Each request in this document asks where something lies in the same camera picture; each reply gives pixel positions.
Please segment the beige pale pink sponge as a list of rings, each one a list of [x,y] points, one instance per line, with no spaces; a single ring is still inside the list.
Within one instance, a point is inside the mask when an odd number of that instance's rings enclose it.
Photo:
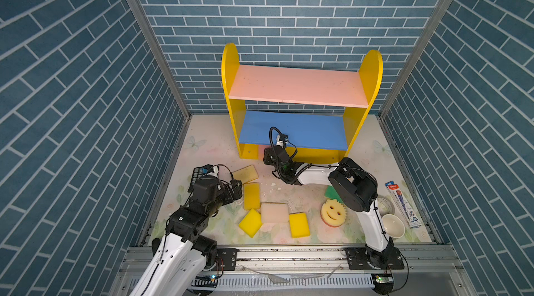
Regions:
[[[262,203],[261,221],[265,223],[289,222],[289,207],[284,203]]]

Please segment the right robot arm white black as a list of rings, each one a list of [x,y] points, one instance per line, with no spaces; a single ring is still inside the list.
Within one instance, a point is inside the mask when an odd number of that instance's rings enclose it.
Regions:
[[[289,136],[278,128],[269,129],[269,147],[264,150],[264,164],[274,167],[273,175],[290,185],[331,186],[342,203],[356,212],[365,236],[365,254],[371,267],[403,269],[405,259],[386,232],[378,211],[378,182],[349,157],[336,165],[314,165],[294,161],[297,151],[289,154]]]

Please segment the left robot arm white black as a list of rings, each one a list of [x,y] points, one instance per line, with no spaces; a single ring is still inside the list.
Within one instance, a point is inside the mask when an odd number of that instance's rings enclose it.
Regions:
[[[203,270],[217,267],[217,242],[202,235],[209,219],[221,207],[243,197],[243,184],[230,174],[220,177],[223,164],[196,168],[188,189],[189,197],[168,218],[161,240],[154,240],[154,254],[132,295],[185,295]]]

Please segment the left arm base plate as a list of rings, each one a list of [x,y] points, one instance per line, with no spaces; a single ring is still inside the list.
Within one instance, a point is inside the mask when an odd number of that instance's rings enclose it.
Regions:
[[[222,248],[211,250],[206,255],[204,271],[227,272],[235,271],[238,250],[235,248]]]

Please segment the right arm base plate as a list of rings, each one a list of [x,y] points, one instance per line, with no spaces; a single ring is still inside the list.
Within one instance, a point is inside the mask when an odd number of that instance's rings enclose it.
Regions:
[[[401,252],[396,247],[387,247],[379,252],[370,247],[347,247],[345,249],[350,270],[404,270]]]

